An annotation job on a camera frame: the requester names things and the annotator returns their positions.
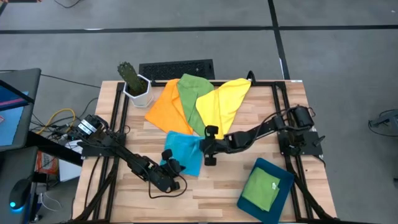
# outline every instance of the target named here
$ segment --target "potted cactus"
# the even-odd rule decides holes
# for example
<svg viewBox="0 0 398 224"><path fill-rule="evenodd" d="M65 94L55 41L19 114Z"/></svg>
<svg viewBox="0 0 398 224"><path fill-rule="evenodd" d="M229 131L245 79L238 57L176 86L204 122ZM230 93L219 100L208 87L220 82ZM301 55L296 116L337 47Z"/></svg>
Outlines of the potted cactus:
<svg viewBox="0 0 398 224"><path fill-rule="evenodd" d="M138 75L128 62L121 63L118 66L118 72L125 81L123 92L131 99L133 105L138 108L149 106L154 99L150 81L142 75Z"/></svg>

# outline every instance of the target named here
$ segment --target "cactus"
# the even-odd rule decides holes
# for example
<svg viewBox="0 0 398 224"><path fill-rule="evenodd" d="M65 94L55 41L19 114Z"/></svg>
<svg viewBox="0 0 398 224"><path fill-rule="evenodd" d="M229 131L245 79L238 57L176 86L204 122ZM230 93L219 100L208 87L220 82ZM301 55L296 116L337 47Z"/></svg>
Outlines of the cactus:
<svg viewBox="0 0 398 224"><path fill-rule="evenodd" d="M137 76L134 67L130 63L120 63L120 65L118 66L118 72L129 86L128 90L131 95L139 96L146 92L148 87L147 83Z"/></svg>

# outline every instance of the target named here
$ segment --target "white pot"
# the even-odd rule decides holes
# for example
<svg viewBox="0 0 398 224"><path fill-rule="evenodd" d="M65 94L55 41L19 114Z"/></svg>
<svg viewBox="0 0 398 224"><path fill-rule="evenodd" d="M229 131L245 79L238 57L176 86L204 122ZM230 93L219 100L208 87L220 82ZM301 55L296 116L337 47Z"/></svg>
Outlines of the white pot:
<svg viewBox="0 0 398 224"><path fill-rule="evenodd" d="M147 78L143 77L142 75L138 75L139 78L145 80L145 82L148 83L148 89L145 93L139 95L139 96L132 96L130 93L127 91L127 83L124 83L124 89L123 93L130 98L132 101L133 105L138 108L146 108L150 105L150 103L154 100L154 96L152 94L152 87L150 85L150 80Z"/></svg>

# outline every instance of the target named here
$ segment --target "green cloth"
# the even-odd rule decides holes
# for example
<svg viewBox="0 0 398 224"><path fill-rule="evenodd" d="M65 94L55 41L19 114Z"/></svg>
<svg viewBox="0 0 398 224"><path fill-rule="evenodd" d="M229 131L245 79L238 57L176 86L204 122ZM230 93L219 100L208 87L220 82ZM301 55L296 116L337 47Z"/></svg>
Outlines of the green cloth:
<svg viewBox="0 0 398 224"><path fill-rule="evenodd" d="M257 207L269 212L278 195L280 179L255 168L243 189L242 196Z"/></svg>
<svg viewBox="0 0 398 224"><path fill-rule="evenodd" d="M177 83L177 89L180 94L185 119L198 135L204 136L205 125L195 105L198 97L214 90L213 84L205 78L184 74Z"/></svg>

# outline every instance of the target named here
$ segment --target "computer mouse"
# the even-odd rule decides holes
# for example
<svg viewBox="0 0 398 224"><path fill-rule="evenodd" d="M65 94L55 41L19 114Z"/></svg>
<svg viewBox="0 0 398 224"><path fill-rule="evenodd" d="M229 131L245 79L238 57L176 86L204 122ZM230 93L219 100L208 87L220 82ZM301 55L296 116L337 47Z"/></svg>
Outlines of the computer mouse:
<svg viewBox="0 0 398 224"><path fill-rule="evenodd" d="M30 193L31 180L22 179L14 185L10 193L10 207L14 210L25 205Z"/></svg>

